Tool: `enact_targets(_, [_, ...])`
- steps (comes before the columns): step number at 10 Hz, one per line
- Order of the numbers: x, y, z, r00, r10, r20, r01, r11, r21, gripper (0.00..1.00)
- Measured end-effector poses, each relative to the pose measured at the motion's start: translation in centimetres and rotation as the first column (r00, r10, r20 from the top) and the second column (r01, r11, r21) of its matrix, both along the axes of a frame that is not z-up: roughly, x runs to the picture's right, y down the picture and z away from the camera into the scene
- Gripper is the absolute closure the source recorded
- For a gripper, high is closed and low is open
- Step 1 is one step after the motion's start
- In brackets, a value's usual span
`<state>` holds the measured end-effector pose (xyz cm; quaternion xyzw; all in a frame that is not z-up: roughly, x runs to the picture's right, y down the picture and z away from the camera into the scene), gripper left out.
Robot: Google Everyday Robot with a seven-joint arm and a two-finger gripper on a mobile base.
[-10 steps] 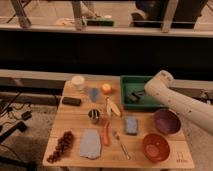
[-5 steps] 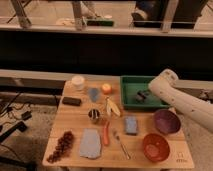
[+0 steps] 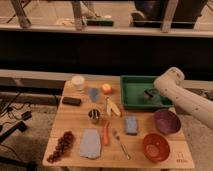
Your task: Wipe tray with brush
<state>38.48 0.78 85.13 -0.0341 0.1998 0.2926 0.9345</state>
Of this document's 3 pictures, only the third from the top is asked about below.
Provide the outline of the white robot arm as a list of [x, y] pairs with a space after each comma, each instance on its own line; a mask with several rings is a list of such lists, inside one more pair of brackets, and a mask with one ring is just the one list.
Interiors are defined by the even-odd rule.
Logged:
[[181, 86], [184, 73], [177, 67], [170, 67], [153, 81], [154, 88], [164, 97], [194, 116], [213, 130], [213, 101], [199, 96]]

